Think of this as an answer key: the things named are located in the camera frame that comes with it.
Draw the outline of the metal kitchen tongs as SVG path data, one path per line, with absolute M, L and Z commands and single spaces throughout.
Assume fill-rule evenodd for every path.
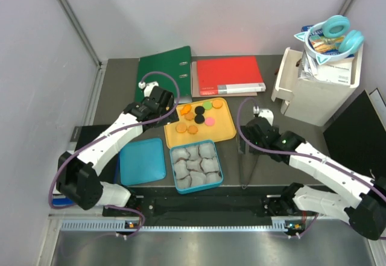
M 242 189 L 248 188 L 255 173 L 255 169 L 258 164 L 258 158 L 259 156 L 257 154 L 247 149 L 247 145 L 241 136 L 237 135 L 239 184 Z

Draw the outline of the orange scalloped cookie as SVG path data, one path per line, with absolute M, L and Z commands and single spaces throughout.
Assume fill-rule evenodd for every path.
M 195 115 L 192 112 L 189 112 L 185 115 L 185 119 L 187 121 L 192 121 L 194 119 Z

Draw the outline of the yellow plastic tray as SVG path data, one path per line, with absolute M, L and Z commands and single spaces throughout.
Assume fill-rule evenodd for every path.
M 179 121 L 164 126 L 168 148 L 194 142 L 232 139 L 236 128 L 224 98 L 212 98 L 177 106 Z

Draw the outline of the teal tin lid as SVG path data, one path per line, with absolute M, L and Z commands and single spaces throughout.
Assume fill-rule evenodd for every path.
M 124 186 L 164 179 L 166 166 L 162 140 L 152 138 L 128 143 L 118 154 L 117 169 L 118 181 Z

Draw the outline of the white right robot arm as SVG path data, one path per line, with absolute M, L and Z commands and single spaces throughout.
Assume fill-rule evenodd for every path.
M 385 178 L 358 174 L 332 160 L 292 131 L 280 133 L 271 110 L 253 108 L 254 118 L 239 125 L 241 143 L 318 180 L 330 190 L 301 183 L 285 187 L 279 204 L 288 215 L 311 211 L 347 223 L 370 240 L 385 239 Z

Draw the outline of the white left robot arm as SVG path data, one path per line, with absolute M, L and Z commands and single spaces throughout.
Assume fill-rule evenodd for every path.
M 59 158 L 57 190 L 84 210 L 94 206 L 115 206 L 123 215 L 137 207 L 130 191 L 118 184 L 104 182 L 100 174 L 105 166 L 132 139 L 149 128 L 178 121 L 174 94 L 153 84 L 140 102 L 130 103 L 116 121 L 96 139 L 74 154 Z

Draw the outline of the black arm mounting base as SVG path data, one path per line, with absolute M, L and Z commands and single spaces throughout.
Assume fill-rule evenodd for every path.
M 300 210 L 285 209 L 279 201 L 285 186 L 219 186 L 190 194 L 180 194 L 167 187 L 134 187 L 128 207 L 145 216 L 199 212 L 243 212 L 257 217 L 300 216 Z

